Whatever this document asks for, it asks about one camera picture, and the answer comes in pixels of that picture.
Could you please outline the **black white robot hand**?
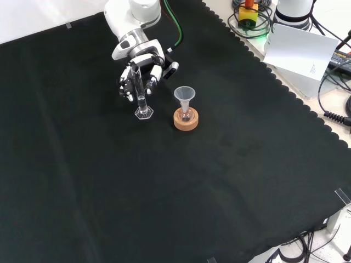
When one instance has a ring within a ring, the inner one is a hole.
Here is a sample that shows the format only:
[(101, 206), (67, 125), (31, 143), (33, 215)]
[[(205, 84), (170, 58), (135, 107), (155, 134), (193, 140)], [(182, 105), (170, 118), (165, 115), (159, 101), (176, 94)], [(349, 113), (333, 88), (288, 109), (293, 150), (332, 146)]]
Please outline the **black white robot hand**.
[(146, 82), (144, 90), (149, 95), (153, 89), (158, 85), (162, 71), (165, 66), (165, 55), (158, 40), (139, 42), (134, 36), (128, 36), (116, 46), (112, 52), (114, 60), (120, 60), (130, 57), (130, 61), (117, 80), (119, 85), (119, 94), (126, 97), (130, 102), (133, 101), (132, 86), (134, 77), (132, 70), (136, 66), (142, 68), (144, 66), (152, 66), (150, 77)]

